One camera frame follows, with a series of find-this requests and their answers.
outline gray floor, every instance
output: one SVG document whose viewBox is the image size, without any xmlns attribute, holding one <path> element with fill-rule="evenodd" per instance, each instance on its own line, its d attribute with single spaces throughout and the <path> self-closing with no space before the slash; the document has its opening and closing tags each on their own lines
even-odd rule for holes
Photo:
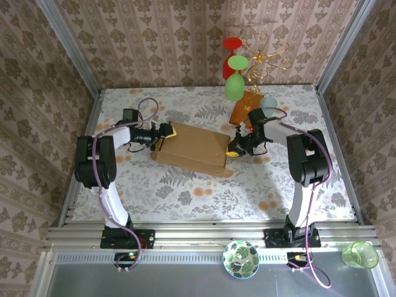
<svg viewBox="0 0 396 297">
<path fill-rule="evenodd" d="M 314 264 L 330 276 L 330 290 L 310 272 L 285 265 L 261 265 L 252 278 L 238 280 L 214 264 L 141 264 L 128 273 L 108 264 L 64 264 L 55 267 L 48 296 L 378 296 L 371 272 L 347 267 L 339 252 L 317 253 Z"/>
</svg>

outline floral plate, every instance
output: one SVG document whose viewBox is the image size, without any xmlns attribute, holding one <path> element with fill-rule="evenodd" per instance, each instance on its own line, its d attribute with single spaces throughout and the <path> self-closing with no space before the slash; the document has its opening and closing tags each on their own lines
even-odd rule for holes
<svg viewBox="0 0 396 297">
<path fill-rule="evenodd" d="M 223 252 L 223 264 L 233 277 L 247 279 L 259 268 L 259 255 L 252 244 L 246 240 L 230 242 Z"/>
</svg>

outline green wine glass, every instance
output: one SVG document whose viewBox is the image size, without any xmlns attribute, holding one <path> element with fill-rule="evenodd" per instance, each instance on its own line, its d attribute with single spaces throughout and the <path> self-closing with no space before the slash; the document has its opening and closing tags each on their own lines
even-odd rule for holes
<svg viewBox="0 0 396 297">
<path fill-rule="evenodd" d="M 245 89 L 245 81 L 238 71 L 247 68 L 249 61 L 244 56 L 237 55 L 228 59 L 228 65 L 236 71 L 225 83 L 225 98 L 231 101 L 238 101 L 243 98 Z"/>
</svg>

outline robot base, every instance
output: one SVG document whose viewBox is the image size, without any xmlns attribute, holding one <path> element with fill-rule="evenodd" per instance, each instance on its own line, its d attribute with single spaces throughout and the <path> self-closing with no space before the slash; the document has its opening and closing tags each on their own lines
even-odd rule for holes
<svg viewBox="0 0 396 297">
<path fill-rule="evenodd" d="M 305 248 L 305 228 L 293 228 L 286 224 L 283 229 L 265 229 L 264 240 L 266 248 Z M 314 224 L 309 226 L 308 244 L 311 248 L 322 246 Z"/>
<path fill-rule="evenodd" d="M 140 239 L 143 239 L 147 243 L 147 249 L 154 248 L 155 242 L 155 231 L 149 229 L 137 229 L 135 230 L 131 221 L 131 218 L 128 217 L 128 221 L 126 223 L 126 227 L 132 230 L 136 236 Z M 105 226 L 105 229 L 102 232 L 101 241 L 100 241 L 101 249 L 137 249 L 137 243 L 135 238 L 127 231 L 121 228 L 109 228 Z"/>
</svg>

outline floral tablecloth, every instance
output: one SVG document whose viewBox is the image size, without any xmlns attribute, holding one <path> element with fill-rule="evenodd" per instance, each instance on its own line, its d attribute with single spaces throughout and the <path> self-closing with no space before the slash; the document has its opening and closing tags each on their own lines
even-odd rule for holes
<svg viewBox="0 0 396 297">
<path fill-rule="evenodd" d="M 275 97 L 278 107 L 287 111 L 287 123 L 306 130 L 318 128 L 324 133 L 334 175 L 316 199 L 315 221 L 354 219 L 313 87 L 263 86 L 260 90 Z M 158 100 L 160 122 L 172 120 L 235 136 L 235 127 L 228 124 L 235 103 L 225 99 L 223 87 L 106 90 L 97 132 L 120 120 L 123 108 L 136 108 L 145 97 Z M 152 102 L 142 104 L 143 117 L 154 110 Z M 287 151 L 279 144 L 268 144 L 267 148 L 269 152 L 263 156 L 229 158 L 227 168 L 233 170 L 232 177 L 214 178 L 159 164 L 151 160 L 149 149 L 129 153 L 121 147 L 116 151 L 116 184 L 121 202 L 133 220 L 141 221 L 284 219 L 294 191 Z M 81 187 L 73 219 L 103 219 L 95 193 Z"/>
</svg>

